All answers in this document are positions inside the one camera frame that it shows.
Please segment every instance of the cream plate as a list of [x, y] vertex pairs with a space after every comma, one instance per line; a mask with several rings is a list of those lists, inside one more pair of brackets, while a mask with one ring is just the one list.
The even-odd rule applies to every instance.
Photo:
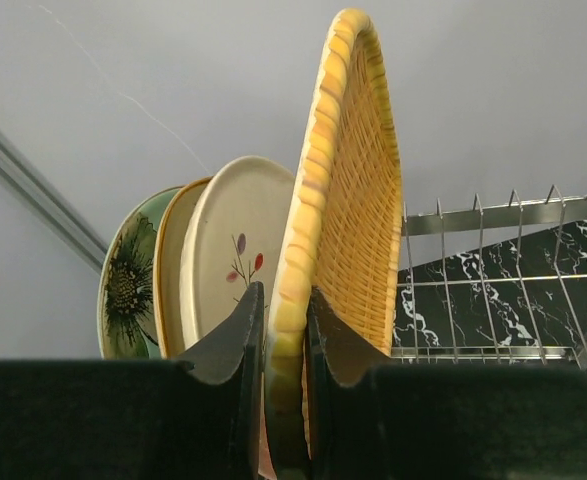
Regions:
[[203, 178], [180, 190], [166, 207], [158, 228], [153, 263], [153, 307], [162, 357], [179, 355], [186, 347], [180, 317], [180, 258], [184, 236], [202, 192]]
[[271, 298], [294, 181], [286, 168], [250, 156], [227, 164], [206, 187], [182, 250], [185, 348], [231, 314], [250, 282], [262, 282]]
[[164, 210], [180, 187], [142, 202], [124, 220], [106, 254], [97, 302], [104, 358], [159, 358], [153, 318], [153, 255]]

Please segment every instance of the white wall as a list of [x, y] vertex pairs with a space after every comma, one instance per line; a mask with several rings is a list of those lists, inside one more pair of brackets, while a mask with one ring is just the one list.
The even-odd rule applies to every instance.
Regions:
[[0, 357], [98, 357], [97, 282], [0, 183]]
[[[295, 169], [344, 5], [0, 0], [0, 130], [107, 241], [143, 198], [239, 155]], [[475, 191], [484, 205], [553, 182], [586, 192], [587, 0], [359, 5], [382, 41], [409, 213]]]

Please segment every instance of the plate with floral design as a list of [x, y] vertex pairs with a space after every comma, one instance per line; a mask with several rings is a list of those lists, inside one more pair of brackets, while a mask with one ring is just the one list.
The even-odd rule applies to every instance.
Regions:
[[202, 193], [181, 257], [185, 348], [231, 314], [249, 283], [262, 282], [271, 298], [294, 181], [283, 166], [247, 156], [222, 168]]
[[138, 205], [109, 247], [97, 303], [97, 332], [104, 358], [160, 358], [153, 309], [153, 256], [160, 221], [179, 190], [164, 190]]

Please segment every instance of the marble pattern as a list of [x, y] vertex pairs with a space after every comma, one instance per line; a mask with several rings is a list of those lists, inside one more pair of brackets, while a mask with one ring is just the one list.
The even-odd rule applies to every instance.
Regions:
[[571, 276], [587, 275], [587, 221], [563, 227], [557, 257], [557, 269], [568, 276], [563, 281], [575, 318], [555, 270], [557, 238], [558, 228], [522, 237], [520, 271], [523, 277], [535, 277], [524, 282], [527, 295], [519, 281], [499, 280], [518, 278], [516, 239], [483, 249], [484, 284], [478, 250], [447, 257], [450, 301], [441, 260], [401, 271], [394, 346], [412, 347], [417, 338], [420, 347], [452, 347], [455, 338], [457, 347], [541, 343], [577, 349], [582, 342], [575, 318], [587, 338], [587, 276]]

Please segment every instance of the yellow wicker tray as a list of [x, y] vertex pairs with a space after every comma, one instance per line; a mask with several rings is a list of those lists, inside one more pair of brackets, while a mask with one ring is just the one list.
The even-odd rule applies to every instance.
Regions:
[[402, 205], [380, 43], [369, 17], [346, 9], [322, 52], [270, 302], [265, 413], [278, 475], [308, 468], [302, 374], [312, 285], [390, 354]]

